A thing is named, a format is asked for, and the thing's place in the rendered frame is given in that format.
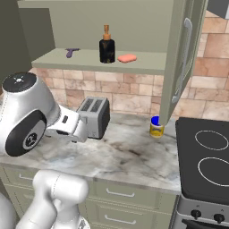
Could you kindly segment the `olive green wall cabinet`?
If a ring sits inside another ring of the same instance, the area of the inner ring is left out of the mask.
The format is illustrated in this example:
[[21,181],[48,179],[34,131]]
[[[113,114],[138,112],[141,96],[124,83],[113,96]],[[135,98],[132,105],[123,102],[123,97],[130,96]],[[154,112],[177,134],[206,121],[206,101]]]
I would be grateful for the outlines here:
[[[20,8],[47,8],[55,48],[32,62],[38,68],[93,72],[165,73],[174,0],[20,0]],[[99,61],[104,25],[115,55],[134,54],[123,64]],[[67,58],[66,48],[79,48]]]

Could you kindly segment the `olive drawer front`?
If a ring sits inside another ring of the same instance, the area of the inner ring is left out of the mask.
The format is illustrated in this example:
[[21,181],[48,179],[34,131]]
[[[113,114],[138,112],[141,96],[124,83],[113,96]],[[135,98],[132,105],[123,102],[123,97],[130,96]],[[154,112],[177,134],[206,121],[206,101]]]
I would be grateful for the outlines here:
[[[162,212],[170,212],[175,202],[175,196],[173,194],[140,188],[129,183],[90,181],[89,187],[90,197],[104,199],[112,203],[158,209]],[[125,194],[132,194],[134,192],[135,196],[133,198],[126,198],[122,196],[107,194],[106,188],[108,188],[110,191],[121,192]]]
[[38,169],[36,168],[0,165],[0,179],[2,180],[3,184],[31,187],[33,180],[29,181],[20,179],[19,174],[34,178],[37,171]]
[[33,201],[34,190],[7,184],[4,187],[19,217],[22,217]]
[[[111,229],[169,229],[171,215],[157,210],[131,208],[109,204],[95,199],[86,200],[88,220],[92,225],[107,226]],[[127,225],[106,220],[104,215],[124,221],[136,220],[135,225]]]

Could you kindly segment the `pink bar soap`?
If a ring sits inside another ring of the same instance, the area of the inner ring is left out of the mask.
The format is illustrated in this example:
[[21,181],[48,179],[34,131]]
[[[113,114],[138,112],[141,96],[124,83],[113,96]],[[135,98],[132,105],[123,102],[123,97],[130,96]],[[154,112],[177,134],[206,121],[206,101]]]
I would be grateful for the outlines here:
[[119,55],[117,60],[121,63],[130,63],[137,60],[137,56],[133,54]]

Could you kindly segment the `black hob stove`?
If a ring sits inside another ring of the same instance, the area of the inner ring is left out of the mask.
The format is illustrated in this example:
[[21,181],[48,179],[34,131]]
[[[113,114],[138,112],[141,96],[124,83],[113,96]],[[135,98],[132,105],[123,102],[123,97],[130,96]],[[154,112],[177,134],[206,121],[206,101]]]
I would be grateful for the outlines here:
[[[169,229],[186,229],[183,219],[229,226],[229,122],[181,117],[175,122],[181,180]],[[201,217],[195,219],[191,211]],[[214,214],[222,214],[219,224]]]

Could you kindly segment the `yellow jar blue lid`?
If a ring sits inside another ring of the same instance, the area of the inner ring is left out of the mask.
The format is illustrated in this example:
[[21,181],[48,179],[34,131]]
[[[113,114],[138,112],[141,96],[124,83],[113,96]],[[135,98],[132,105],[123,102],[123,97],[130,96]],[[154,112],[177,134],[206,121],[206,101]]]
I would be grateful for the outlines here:
[[149,133],[154,138],[161,138],[164,134],[165,126],[159,124],[159,116],[154,115],[150,119]]

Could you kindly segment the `black soap dispenser orange pump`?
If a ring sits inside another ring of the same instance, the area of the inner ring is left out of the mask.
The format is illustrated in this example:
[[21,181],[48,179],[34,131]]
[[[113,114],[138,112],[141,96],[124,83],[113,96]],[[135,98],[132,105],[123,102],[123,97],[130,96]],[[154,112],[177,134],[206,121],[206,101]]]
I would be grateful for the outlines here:
[[109,25],[104,25],[103,38],[99,41],[99,58],[103,64],[115,62],[115,42],[111,39]]

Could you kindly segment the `silver black toaster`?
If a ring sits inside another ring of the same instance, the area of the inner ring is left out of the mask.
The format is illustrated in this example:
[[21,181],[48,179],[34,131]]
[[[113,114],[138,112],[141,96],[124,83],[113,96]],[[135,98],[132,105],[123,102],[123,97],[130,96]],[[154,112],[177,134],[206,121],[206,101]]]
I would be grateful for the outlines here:
[[89,137],[101,140],[110,122],[109,100],[101,97],[86,97],[77,112],[88,127]]

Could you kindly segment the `grey range hood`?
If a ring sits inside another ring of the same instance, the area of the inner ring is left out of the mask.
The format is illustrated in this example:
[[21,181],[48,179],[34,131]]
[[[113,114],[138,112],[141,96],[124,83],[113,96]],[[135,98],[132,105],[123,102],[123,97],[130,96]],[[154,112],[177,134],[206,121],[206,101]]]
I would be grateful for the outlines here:
[[223,19],[229,20],[229,0],[208,0],[207,10]]

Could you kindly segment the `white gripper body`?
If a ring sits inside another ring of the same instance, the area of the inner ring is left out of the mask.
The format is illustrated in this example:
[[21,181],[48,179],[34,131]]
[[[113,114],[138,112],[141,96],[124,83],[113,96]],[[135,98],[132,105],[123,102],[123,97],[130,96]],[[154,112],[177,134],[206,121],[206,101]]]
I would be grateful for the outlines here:
[[88,138],[88,129],[78,114],[62,115],[60,119],[47,127],[46,136],[64,138],[73,142],[85,142]]

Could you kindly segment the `purple brush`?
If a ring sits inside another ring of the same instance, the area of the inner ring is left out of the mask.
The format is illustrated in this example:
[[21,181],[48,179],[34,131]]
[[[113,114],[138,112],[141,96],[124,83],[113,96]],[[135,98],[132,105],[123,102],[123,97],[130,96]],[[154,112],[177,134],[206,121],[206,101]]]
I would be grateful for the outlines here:
[[79,48],[66,48],[65,50],[67,51],[66,57],[67,58],[71,58],[72,57],[72,53],[74,51],[79,51],[80,49]]

